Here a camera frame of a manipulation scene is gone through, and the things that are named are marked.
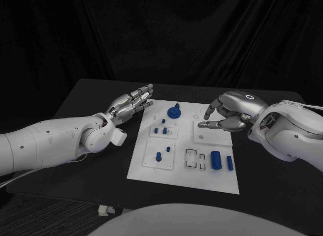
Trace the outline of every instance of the floor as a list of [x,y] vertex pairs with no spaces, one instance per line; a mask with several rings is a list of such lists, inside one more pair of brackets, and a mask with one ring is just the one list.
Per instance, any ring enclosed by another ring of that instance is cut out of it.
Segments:
[[122,213],[97,215],[97,205],[14,194],[0,209],[0,236],[86,236]]

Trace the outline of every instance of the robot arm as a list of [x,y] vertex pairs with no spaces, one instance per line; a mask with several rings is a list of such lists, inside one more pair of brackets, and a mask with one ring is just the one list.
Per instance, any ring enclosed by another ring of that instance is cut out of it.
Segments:
[[239,131],[244,123],[253,123],[247,138],[262,144],[280,160],[305,160],[323,172],[323,117],[290,101],[267,106],[253,95],[230,91],[208,105],[204,119],[214,109],[226,119],[198,123],[200,128]]
[[115,126],[152,105],[145,103],[151,88],[152,85],[146,85],[119,96],[104,113],[45,120],[0,134],[0,176],[67,163],[83,154],[102,151],[109,142],[120,146],[126,133]]

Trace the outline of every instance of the white board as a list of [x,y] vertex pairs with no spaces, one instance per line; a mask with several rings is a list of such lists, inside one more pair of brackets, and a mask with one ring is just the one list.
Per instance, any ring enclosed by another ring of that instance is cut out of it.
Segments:
[[[208,105],[152,99],[148,101],[152,101],[154,105],[142,113],[126,178],[239,194],[234,164],[231,171],[227,168],[227,156],[231,157],[233,163],[230,133],[223,130],[197,128],[197,123],[204,121],[203,115]],[[166,115],[166,110],[174,107],[175,103],[179,105],[181,115],[172,119]],[[208,120],[221,119],[223,117],[214,112]],[[166,134],[162,134],[164,127],[166,127]],[[166,153],[164,148],[171,143],[174,144],[172,153]],[[194,150],[194,156],[185,157],[185,150]],[[156,151],[162,151],[159,162],[155,161]],[[211,151],[220,152],[220,170],[211,169]],[[194,158],[195,167],[191,167],[192,164],[185,166],[188,158],[190,163]]]

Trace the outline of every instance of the black table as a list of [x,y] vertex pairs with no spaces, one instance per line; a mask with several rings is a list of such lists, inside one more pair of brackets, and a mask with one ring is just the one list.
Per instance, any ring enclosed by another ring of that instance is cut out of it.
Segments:
[[[103,112],[110,101],[145,84],[80,80],[54,118]],[[152,99],[210,103],[230,88],[154,85]],[[302,102],[288,91],[243,91],[269,104],[282,99]],[[112,144],[77,163],[42,169],[21,177],[8,192],[70,199],[135,209],[164,203],[188,203],[237,210],[306,234],[323,235],[323,173],[303,161],[283,162],[247,140],[246,132],[231,133],[239,195],[126,179],[142,112],[119,128],[128,133],[122,147]]]

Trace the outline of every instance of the black backdrop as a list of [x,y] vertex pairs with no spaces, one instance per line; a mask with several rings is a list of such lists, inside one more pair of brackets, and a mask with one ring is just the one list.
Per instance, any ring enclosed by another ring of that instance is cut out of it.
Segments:
[[323,105],[323,0],[0,1],[0,133],[51,118],[80,78]]

